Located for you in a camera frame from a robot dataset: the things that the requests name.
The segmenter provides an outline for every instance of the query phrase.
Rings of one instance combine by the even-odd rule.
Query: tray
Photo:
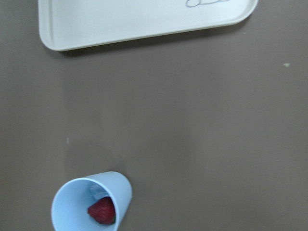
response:
[[[258,0],[38,0],[39,35],[65,51],[236,24]]]

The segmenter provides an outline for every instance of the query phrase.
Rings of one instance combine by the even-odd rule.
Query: tabletop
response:
[[[1,230],[52,231],[64,183],[117,171],[119,231],[307,231],[307,9],[58,52],[37,1],[2,0]]]

